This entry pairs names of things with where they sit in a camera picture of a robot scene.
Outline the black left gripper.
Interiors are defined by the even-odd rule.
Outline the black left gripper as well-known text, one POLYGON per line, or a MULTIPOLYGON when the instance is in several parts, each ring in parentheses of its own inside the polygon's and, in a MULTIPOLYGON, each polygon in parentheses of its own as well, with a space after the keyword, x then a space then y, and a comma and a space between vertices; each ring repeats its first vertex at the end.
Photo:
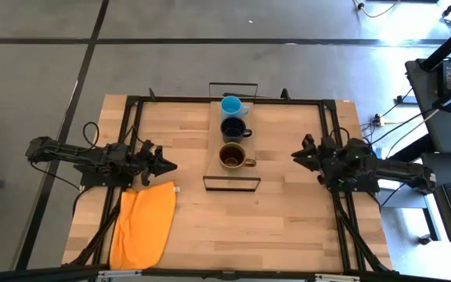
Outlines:
POLYGON ((162 146, 156 146, 149 139, 143 142, 140 151, 134 156, 136 175, 141 175, 141 182, 144 186, 150 184, 151 175, 159 176, 164 173, 174 171, 177 164, 166 160, 162 156, 162 146))

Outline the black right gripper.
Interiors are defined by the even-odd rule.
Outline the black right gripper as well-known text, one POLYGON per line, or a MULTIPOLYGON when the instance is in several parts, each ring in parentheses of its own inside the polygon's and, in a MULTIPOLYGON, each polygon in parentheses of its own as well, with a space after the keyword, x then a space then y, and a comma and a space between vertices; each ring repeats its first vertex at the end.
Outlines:
POLYGON ((305 136, 306 146, 294 153, 294 162, 302 165, 310 171, 319 171, 318 182, 322 185, 327 184, 326 170, 330 166, 334 157, 334 140, 331 137, 323 137, 321 143, 316 146, 315 140, 311 134, 305 136))

